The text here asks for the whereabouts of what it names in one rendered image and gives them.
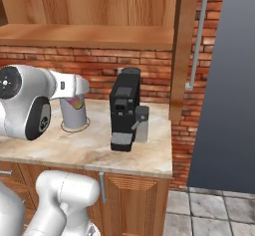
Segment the wooden base cupboard door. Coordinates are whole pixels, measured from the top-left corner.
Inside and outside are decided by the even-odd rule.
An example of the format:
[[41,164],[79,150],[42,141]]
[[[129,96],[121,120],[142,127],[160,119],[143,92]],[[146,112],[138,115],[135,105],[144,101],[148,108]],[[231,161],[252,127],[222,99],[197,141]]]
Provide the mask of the wooden base cupboard door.
[[163,236],[166,178],[106,173],[103,236]]

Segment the wooden drawer front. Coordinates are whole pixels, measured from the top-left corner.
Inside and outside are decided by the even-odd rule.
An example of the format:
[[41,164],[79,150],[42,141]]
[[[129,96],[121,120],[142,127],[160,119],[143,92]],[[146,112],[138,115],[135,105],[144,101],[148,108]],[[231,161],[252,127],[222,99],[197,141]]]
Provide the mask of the wooden drawer front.
[[0,161],[0,170],[13,171],[12,175],[1,175],[0,181],[5,183],[10,188],[16,188],[24,185],[24,179],[19,166],[15,162]]

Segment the black coffee machine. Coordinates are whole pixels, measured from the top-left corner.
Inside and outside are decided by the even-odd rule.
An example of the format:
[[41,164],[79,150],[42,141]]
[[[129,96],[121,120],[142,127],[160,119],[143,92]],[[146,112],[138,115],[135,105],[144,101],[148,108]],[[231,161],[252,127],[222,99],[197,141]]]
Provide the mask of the black coffee machine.
[[122,69],[110,93],[111,150],[129,152],[134,142],[147,142],[149,107],[139,93],[140,69]]

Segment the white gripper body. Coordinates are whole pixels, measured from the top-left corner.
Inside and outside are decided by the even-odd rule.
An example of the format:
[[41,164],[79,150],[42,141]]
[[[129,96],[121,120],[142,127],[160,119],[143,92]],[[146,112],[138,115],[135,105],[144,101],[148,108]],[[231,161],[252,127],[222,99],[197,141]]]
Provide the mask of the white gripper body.
[[90,83],[80,75],[75,75],[75,95],[84,95],[90,91]]

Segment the dark grey fridge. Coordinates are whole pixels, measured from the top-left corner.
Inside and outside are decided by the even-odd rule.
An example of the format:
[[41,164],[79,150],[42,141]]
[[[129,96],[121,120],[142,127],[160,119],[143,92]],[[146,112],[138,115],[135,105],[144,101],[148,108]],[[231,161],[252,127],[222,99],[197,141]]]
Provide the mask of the dark grey fridge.
[[187,184],[255,194],[255,0],[223,0]]

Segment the grey cylinder with colourful print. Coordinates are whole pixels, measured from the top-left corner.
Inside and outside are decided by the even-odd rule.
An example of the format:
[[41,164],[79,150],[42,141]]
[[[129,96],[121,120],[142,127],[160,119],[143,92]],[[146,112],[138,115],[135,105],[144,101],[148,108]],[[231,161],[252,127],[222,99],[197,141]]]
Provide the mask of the grey cylinder with colourful print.
[[66,130],[80,130],[87,124],[87,113],[83,95],[60,99],[63,127]]

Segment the wooden wall cupboard door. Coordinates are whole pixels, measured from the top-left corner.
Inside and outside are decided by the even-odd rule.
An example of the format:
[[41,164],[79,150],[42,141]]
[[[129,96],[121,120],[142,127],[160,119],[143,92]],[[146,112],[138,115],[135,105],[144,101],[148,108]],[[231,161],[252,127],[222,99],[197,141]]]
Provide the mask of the wooden wall cupboard door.
[[169,98],[171,121],[181,119],[196,5],[197,0],[176,0]]

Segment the wooden wall cupboard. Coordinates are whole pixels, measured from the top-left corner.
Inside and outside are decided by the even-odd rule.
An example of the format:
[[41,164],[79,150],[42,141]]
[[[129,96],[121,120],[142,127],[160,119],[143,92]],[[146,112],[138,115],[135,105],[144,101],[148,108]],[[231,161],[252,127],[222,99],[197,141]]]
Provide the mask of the wooden wall cupboard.
[[2,0],[0,45],[107,49],[172,46],[175,0]]

